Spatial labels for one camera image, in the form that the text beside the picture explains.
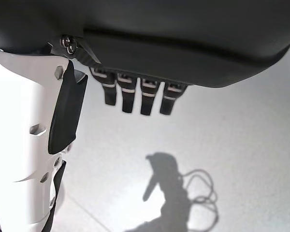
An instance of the white floor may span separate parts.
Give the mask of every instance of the white floor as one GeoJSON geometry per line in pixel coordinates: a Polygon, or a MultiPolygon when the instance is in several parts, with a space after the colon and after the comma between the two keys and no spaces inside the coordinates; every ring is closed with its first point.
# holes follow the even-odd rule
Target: white floor
{"type": "MultiPolygon", "coordinates": [[[[116,107],[106,106],[102,87],[89,79],[52,231],[124,232],[158,218],[160,189],[142,200],[152,175],[145,157],[166,152],[181,173],[200,168],[211,175],[219,211],[212,231],[290,232],[290,51],[232,86],[189,87],[171,116],[159,114],[160,101],[161,92],[152,116],[141,116],[138,91],[129,115],[121,112],[120,93],[116,107]]],[[[192,210],[189,226],[205,228],[212,219],[192,210]]]]}

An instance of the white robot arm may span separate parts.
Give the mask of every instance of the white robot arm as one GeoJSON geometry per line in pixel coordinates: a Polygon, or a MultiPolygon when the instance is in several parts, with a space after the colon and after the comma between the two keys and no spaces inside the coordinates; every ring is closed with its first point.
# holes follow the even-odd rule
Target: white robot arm
{"type": "Polygon", "coordinates": [[[3,232],[50,231],[62,154],[75,139],[86,84],[67,58],[0,51],[3,232]]]}

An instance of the gray floor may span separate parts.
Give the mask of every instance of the gray floor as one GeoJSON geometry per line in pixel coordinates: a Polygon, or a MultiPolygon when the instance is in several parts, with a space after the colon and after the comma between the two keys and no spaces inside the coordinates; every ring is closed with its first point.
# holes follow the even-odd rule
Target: gray floor
{"type": "MultiPolygon", "coordinates": [[[[232,86],[189,87],[171,116],[159,114],[161,92],[150,117],[139,114],[140,91],[130,115],[121,112],[121,94],[116,107],[103,98],[90,78],[53,231],[123,232],[158,218],[160,189],[142,200],[152,175],[145,157],[165,152],[181,173],[204,169],[211,175],[219,212],[212,231],[290,232],[290,51],[232,86]]],[[[189,197],[203,188],[196,181],[189,197]]],[[[213,218],[196,206],[188,225],[204,229],[213,218]]]]}

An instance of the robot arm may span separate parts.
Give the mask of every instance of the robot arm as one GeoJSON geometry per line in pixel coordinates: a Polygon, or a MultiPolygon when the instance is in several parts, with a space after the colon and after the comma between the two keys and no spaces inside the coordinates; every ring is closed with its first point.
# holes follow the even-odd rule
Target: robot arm
{"type": "Polygon", "coordinates": [[[2,231],[50,231],[86,84],[66,58],[0,51],[2,231]]]}

